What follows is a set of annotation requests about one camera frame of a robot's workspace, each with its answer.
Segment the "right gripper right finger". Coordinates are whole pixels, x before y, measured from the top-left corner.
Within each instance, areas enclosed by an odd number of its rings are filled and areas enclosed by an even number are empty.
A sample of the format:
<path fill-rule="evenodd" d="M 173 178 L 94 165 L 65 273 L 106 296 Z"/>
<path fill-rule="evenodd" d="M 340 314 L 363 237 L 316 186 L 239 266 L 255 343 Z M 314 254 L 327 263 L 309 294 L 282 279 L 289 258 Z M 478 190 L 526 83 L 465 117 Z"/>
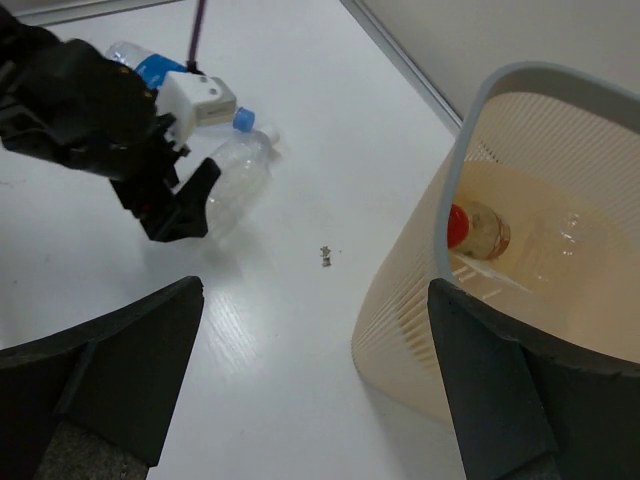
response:
<path fill-rule="evenodd" d="M 636 479 L 639 366 L 503 314 L 437 278 L 437 359 L 469 479 Z"/>

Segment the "clear crushed bottle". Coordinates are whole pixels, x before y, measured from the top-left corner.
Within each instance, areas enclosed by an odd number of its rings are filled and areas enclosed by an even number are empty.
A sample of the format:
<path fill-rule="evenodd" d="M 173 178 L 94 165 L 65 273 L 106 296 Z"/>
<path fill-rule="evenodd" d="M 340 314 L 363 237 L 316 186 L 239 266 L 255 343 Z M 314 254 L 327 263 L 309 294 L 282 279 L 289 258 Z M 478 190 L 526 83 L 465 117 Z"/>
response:
<path fill-rule="evenodd" d="M 548 209 L 532 222 L 516 273 L 536 287 L 580 278 L 599 261 L 608 240 L 609 230 L 597 217 Z"/>

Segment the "blue cap labelled bottle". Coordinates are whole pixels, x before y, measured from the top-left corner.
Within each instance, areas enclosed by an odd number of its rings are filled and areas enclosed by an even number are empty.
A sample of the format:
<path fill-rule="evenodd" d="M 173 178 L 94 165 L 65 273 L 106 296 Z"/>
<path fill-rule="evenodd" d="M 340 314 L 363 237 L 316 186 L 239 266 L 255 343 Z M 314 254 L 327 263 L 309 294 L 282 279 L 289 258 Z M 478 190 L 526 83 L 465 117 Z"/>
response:
<path fill-rule="evenodd" d="M 106 57 L 135 71 L 156 95 L 158 95 L 158 90 L 164 82 L 166 74 L 170 71 L 205 75 L 193 73 L 185 65 L 126 41 L 112 44 L 106 51 Z M 255 113 L 237 103 L 236 111 L 229 124 L 237 131 L 249 132 L 253 129 L 254 123 Z"/>

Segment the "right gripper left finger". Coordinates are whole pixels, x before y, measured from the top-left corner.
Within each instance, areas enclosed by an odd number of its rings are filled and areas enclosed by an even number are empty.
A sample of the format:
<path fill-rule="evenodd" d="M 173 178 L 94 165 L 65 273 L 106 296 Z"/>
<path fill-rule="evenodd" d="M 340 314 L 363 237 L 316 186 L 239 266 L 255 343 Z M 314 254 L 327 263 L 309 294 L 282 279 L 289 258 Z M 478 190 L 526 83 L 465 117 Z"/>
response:
<path fill-rule="evenodd" d="M 158 465 L 204 307 L 185 277 L 1 352 L 4 479 L 144 479 Z"/>

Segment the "red cap bottle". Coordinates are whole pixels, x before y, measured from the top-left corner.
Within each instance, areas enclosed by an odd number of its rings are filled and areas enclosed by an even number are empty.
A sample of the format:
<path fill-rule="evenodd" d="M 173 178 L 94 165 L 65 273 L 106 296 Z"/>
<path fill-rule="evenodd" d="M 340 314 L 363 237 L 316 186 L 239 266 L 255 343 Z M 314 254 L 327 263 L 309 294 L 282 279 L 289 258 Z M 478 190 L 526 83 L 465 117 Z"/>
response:
<path fill-rule="evenodd" d="M 452 252 L 480 261 L 501 256 L 511 240 L 510 227 L 491 208 L 470 201 L 451 205 L 447 246 Z"/>

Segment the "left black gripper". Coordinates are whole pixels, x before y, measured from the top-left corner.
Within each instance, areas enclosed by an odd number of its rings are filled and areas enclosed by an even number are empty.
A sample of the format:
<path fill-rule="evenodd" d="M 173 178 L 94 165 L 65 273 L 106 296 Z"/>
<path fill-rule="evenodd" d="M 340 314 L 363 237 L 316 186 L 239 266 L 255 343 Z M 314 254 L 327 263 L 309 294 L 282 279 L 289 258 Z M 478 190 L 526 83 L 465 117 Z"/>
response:
<path fill-rule="evenodd" d="M 156 242 L 203 238 L 206 202 L 221 170 L 205 158 L 177 192 L 186 154 L 168 138 L 156 95 L 131 68 L 83 40 L 1 12 L 1 145 L 108 179 L 123 207 Z"/>

